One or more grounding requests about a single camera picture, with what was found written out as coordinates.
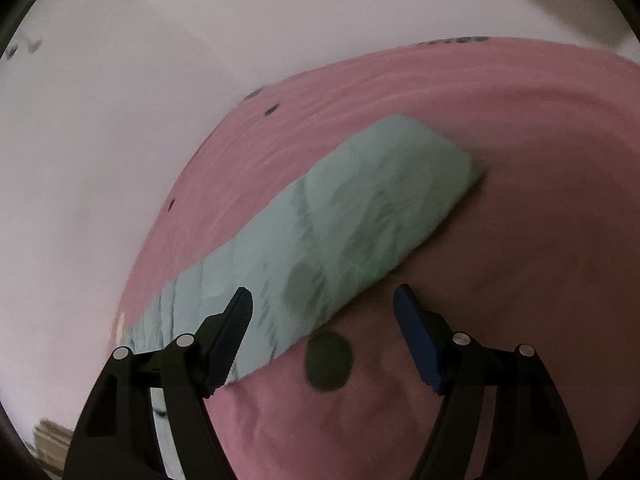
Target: pink fabric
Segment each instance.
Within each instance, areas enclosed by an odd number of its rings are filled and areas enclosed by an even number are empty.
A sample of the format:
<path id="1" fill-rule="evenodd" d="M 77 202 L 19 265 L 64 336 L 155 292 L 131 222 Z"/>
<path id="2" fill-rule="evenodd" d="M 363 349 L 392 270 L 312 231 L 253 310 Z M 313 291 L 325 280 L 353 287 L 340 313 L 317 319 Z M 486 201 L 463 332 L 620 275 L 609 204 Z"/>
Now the pink fabric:
<path id="1" fill-rule="evenodd" d="M 176 182 L 124 291 L 125 324 L 344 139 L 404 113 L 484 162 L 487 178 L 329 323 L 354 349 L 344 388 L 308 386 L 302 341 L 212 397 L 238 478 L 409 477 L 439 399 L 392 319 L 402 282 L 486 346 L 536 347 L 593 478 L 640 417 L 639 104 L 632 62 L 511 39 L 417 44 L 271 86 L 223 120 Z"/>

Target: silver bolt head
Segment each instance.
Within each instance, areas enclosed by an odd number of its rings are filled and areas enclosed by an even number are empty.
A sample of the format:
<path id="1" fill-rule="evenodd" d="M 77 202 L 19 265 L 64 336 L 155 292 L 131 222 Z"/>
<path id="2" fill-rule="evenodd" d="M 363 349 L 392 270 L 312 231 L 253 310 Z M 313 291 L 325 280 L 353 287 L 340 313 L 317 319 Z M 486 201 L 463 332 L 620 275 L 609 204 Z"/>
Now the silver bolt head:
<path id="1" fill-rule="evenodd" d="M 119 346 L 113 351 L 113 358 L 120 361 L 129 355 L 129 349 L 126 346 Z"/>
<path id="2" fill-rule="evenodd" d="M 471 343 L 471 338 L 467 334 L 465 334 L 464 332 L 456 332 L 453 335 L 453 342 L 456 345 L 466 346 L 469 343 Z"/>
<path id="3" fill-rule="evenodd" d="M 518 350 L 524 357 L 533 357 L 536 354 L 536 351 L 531 345 L 520 345 Z"/>
<path id="4" fill-rule="evenodd" d="M 175 340 L 175 343 L 181 348 L 187 348 L 187 346 L 191 346 L 195 339 L 191 334 L 182 334 L 178 336 L 178 339 Z"/>

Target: stain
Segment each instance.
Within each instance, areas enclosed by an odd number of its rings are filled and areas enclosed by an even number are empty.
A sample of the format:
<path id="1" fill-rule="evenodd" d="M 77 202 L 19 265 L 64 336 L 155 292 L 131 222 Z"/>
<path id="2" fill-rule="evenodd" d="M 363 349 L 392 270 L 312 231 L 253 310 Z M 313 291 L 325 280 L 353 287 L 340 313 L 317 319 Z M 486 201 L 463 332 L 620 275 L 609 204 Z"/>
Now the stain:
<path id="1" fill-rule="evenodd" d="M 33 43 L 29 42 L 27 46 L 27 50 L 29 51 L 29 54 L 33 54 L 36 50 L 40 48 L 41 45 L 42 45 L 42 40 L 34 41 Z"/>
<path id="2" fill-rule="evenodd" d="M 11 59 L 18 51 L 18 45 L 12 45 L 6 50 L 6 58 Z"/>
<path id="3" fill-rule="evenodd" d="M 327 283 L 321 269 L 305 262 L 294 265 L 287 278 L 284 301 L 290 310 L 305 317 L 321 317 L 326 311 Z"/>
<path id="4" fill-rule="evenodd" d="M 444 40 L 431 40 L 431 41 L 421 41 L 418 45 L 436 45 L 439 43 L 471 43 L 473 41 L 480 42 L 488 40 L 488 36 L 462 36 L 460 38 L 446 38 Z"/>
<path id="5" fill-rule="evenodd" d="M 278 104 L 276 104 L 276 105 L 273 105 L 271 108 L 269 108 L 269 109 L 264 113 L 264 115 L 265 115 L 265 116 L 269 116 L 269 115 L 273 114 L 273 113 L 274 113 L 274 111 L 276 111 L 276 110 L 278 109 L 278 106 L 280 106 L 280 104 L 279 104 L 279 103 L 278 103 Z"/>
<path id="6" fill-rule="evenodd" d="M 253 92 L 251 92 L 249 95 L 247 95 L 244 99 L 242 99 L 243 101 L 246 101 L 247 99 L 251 99 L 252 97 L 256 97 L 260 92 L 262 92 L 264 89 L 266 88 L 266 86 L 262 86 L 260 88 L 258 88 L 257 90 L 254 90 Z"/>
<path id="7" fill-rule="evenodd" d="M 358 266 L 375 266 L 376 256 L 378 256 L 377 247 L 371 240 L 376 239 L 389 226 L 396 224 L 394 218 L 397 214 L 391 200 L 388 200 L 382 190 L 377 188 L 370 197 L 366 209 L 361 213 L 358 225 L 342 248 L 343 261 L 355 263 Z"/>
<path id="8" fill-rule="evenodd" d="M 316 390 L 339 390 L 349 380 L 352 368 L 351 345 L 340 334 L 322 330 L 313 334 L 306 343 L 306 380 Z"/>

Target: light blue cloth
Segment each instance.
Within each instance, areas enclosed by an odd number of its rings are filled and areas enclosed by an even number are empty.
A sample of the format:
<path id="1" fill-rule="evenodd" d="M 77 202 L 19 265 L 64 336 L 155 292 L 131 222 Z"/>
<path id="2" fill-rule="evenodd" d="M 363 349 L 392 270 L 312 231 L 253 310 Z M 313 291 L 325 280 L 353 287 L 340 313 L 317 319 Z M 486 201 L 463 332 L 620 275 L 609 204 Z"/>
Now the light blue cloth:
<path id="1" fill-rule="evenodd" d="M 372 124 L 167 283 L 122 344 L 145 352 L 194 333 L 244 286 L 254 316 L 228 380 L 242 378 L 400 264 L 480 174 L 470 155 L 417 121 Z"/>

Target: black dot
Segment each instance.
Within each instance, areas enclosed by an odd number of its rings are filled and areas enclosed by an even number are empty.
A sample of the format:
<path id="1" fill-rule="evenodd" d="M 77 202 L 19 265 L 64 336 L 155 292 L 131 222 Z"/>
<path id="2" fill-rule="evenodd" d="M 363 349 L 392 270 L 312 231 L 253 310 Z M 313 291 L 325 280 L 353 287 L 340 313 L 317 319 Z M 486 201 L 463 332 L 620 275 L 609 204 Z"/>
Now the black dot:
<path id="1" fill-rule="evenodd" d="M 306 380 L 316 390 L 339 390 L 347 383 L 352 367 L 351 345 L 341 335 L 323 330 L 306 344 Z"/>
<path id="2" fill-rule="evenodd" d="M 253 92 L 251 92 L 247 97 L 245 97 L 245 98 L 243 99 L 243 101 L 244 101 L 244 100 L 246 100 L 246 99 L 251 99 L 252 97 L 256 97 L 256 96 L 257 96 L 260 92 L 262 92 L 263 90 L 264 90 L 264 86 L 263 86 L 263 87 L 261 87 L 261 88 L 258 88 L 257 90 L 254 90 L 254 91 L 253 91 Z"/>
<path id="3" fill-rule="evenodd" d="M 264 114 L 267 115 L 271 115 L 274 113 L 274 111 L 276 111 L 278 109 L 278 106 L 280 106 L 280 104 L 277 105 L 273 105 L 271 108 L 269 108 Z"/>
<path id="4" fill-rule="evenodd" d="M 18 45 L 10 46 L 6 50 L 6 58 L 11 59 L 15 55 L 17 50 L 18 50 Z"/>

